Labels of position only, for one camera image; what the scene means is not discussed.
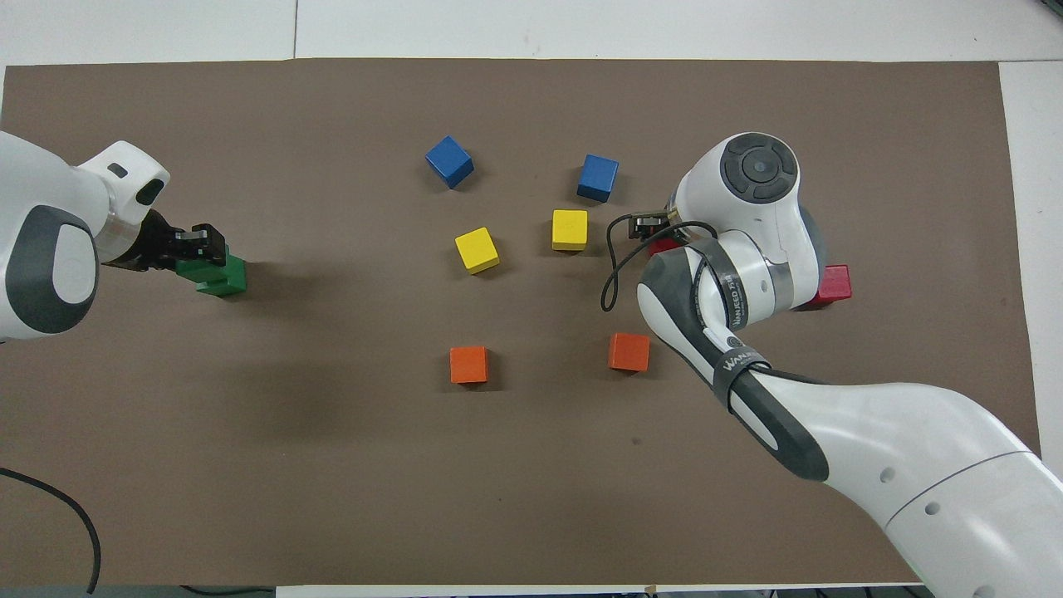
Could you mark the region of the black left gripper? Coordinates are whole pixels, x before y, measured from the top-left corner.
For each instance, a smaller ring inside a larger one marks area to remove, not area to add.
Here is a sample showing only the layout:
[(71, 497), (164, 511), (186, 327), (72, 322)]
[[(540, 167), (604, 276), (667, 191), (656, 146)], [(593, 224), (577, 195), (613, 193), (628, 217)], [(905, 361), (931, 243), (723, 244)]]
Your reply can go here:
[(133, 272), (175, 272), (179, 262), (191, 260), (216, 267), (227, 264), (224, 235), (208, 223), (197, 224), (191, 232), (171, 226), (157, 209), (149, 209), (132, 245), (104, 264)]

